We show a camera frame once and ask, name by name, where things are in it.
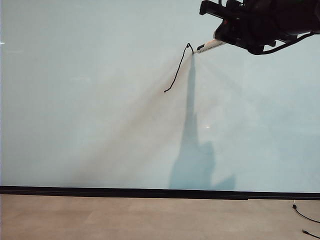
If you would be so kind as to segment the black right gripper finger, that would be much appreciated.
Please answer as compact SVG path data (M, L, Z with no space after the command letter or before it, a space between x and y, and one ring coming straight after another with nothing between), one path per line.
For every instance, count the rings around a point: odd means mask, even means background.
M235 42L238 37L236 25L233 21L223 19L214 31L214 38L222 42Z
M246 50L248 53L252 53L252 45L245 41L225 41L226 44Z

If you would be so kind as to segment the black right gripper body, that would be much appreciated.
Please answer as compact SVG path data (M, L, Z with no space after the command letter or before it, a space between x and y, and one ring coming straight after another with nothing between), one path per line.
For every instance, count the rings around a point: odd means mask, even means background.
M236 41L251 44L252 51L263 51L265 46L275 47L276 37L272 24L262 13L253 12L252 5L247 0L228 0L225 5L203 0L199 9L200 15L209 14L222 20L231 20L238 32Z

